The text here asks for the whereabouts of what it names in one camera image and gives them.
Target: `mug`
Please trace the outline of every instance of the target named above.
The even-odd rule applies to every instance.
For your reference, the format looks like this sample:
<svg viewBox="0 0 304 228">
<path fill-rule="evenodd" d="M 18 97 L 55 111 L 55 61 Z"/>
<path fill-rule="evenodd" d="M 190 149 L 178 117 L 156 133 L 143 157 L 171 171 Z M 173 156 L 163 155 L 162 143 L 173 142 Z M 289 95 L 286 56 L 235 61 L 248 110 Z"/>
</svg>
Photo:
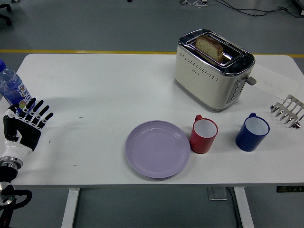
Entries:
<svg viewBox="0 0 304 228">
<path fill-rule="evenodd" d="M 251 113 L 244 121 L 236 137 L 237 146 L 244 151 L 254 151 L 270 131 L 266 120 Z"/>
<path fill-rule="evenodd" d="M 207 153 L 218 132 L 219 129 L 215 122 L 197 115 L 190 137 L 191 150 L 200 154 Z"/>
</svg>

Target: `blue mug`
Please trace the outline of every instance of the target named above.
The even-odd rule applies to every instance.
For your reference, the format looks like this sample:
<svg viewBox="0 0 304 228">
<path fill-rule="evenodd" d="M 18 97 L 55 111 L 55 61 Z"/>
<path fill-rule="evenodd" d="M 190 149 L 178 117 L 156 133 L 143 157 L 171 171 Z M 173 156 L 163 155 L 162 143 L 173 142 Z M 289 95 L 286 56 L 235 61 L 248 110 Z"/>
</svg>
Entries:
<svg viewBox="0 0 304 228">
<path fill-rule="evenodd" d="M 254 151 L 269 131 L 269 124 L 255 113 L 251 113 L 237 134 L 236 144 L 241 150 Z"/>
</svg>

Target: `gray floor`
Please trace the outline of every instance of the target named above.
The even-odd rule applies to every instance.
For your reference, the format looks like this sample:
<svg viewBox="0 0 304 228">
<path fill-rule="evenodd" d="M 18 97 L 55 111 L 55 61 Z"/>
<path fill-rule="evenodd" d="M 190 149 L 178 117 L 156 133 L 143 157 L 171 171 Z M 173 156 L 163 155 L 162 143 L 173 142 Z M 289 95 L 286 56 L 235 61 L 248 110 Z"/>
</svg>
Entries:
<svg viewBox="0 0 304 228">
<path fill-rule="evenodd" d="M 291 4 L 227 2 L 261 10 Z M 203 28 L 253 54 L 296 55 L 304 73 L 304 19 L 285 11 L 253 17 L 215 0 L 203 8 L 180 6 L 179 0 L 21 0 L 11 6 L 11 13 L 0 9 L 13 22 L 7 26 L 0 20 L 0 58 L 16 70 L 27 54 L 39 50 L 174 52 L 179 37 Z M 288 12 L 299 16 L 293 6 Z M 33 200 L 14 213 L 11 226 L 60 227 L 67 189 L 30 189 Z M 248 187 L 246 193 L 255 227 L 304 227 L 304 193 L 276 193 L 267 185 Z M 236 227 L 236 219 L 231 196 L 211 202 L 203 186 L 105 186 L 81 190 L 74 227 Z"/>
</svg>

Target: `toaster vent hole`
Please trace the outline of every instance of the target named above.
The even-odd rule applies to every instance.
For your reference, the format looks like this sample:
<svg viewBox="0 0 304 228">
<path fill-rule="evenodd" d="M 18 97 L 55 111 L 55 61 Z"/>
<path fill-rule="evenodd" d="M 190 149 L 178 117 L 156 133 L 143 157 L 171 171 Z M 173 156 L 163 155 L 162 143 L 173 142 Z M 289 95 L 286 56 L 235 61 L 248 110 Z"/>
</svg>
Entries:
<svg viewBox="0 0 304 228">
<path fill-rule="evenodd" d="M 193 63 L 189 58 L 185 57 L 185 55 L 183 55 L 182 53 L 180 53 L 180 56 L 185 59 L 188 63 L 190 63 L 191 65 L 193 65 L 195 68 L 197 68 L 198 70 L 200 70 L 203 74 L 207 75 L 208 77 L 210 77 L 211 79 L 215 80 L 216 82 L 218 81 L 218 78 L 211 75 L 211 73 L 208 73 L 207 71 L 205 71 L 204 69 L 202 69 L 199 65 Z"/>
</svg>

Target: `table bracket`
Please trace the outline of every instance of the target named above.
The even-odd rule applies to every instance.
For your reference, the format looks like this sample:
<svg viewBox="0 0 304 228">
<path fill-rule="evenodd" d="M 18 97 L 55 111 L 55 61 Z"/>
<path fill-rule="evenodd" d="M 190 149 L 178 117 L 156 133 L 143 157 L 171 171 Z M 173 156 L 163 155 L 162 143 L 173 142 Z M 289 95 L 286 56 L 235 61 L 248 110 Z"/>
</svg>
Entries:
<svg viewBox="0 0 304 228">
<path fill-rule="evenodd" d="M 209 200 L 228 200 L 226 187 L 208 187 Z"/>
<path fill-rule="evenodd" d="M 79 191 L 80 188 L 69 188 L 68 197 L 66 201 L 66 209 L 65 214 L 63 216 L 61 228 L 73 228 Z"/>
<path fill-rule="evenodd" d="M 234 187 L 234 193 L 237 198 L 237 206 L 243 228 L 254 228 L 246 193 L 245 193 L 245 187 Z"/>
</svg>

